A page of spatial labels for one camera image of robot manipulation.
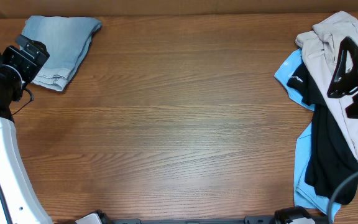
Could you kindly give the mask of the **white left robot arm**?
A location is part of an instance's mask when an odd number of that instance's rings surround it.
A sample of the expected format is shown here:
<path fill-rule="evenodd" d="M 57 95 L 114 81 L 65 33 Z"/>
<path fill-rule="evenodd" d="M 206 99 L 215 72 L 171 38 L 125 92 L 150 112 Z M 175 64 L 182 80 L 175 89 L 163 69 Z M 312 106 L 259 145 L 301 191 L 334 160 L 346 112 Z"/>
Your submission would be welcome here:
<path fill-rule="evenodd" d="M 27 85 L 49 58 L 46 46 L 23 35 L 18 47 L 0 52 L 0 223 L 51 223 L 41 206 L 21 159 L 14 113 Z"/>

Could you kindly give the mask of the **light blue denim shorts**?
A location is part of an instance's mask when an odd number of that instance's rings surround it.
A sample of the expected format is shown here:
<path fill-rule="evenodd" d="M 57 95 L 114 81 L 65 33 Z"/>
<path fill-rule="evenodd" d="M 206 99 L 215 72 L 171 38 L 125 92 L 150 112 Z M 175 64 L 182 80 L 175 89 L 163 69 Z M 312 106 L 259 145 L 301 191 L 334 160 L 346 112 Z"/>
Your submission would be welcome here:
<path fill-rule="evenodd" d="M 32 83 L 63 91 L 85 59 L 102 22 L 92 17 L 31 16 L 22 35 L 46 45 L 49 59 Z"/>

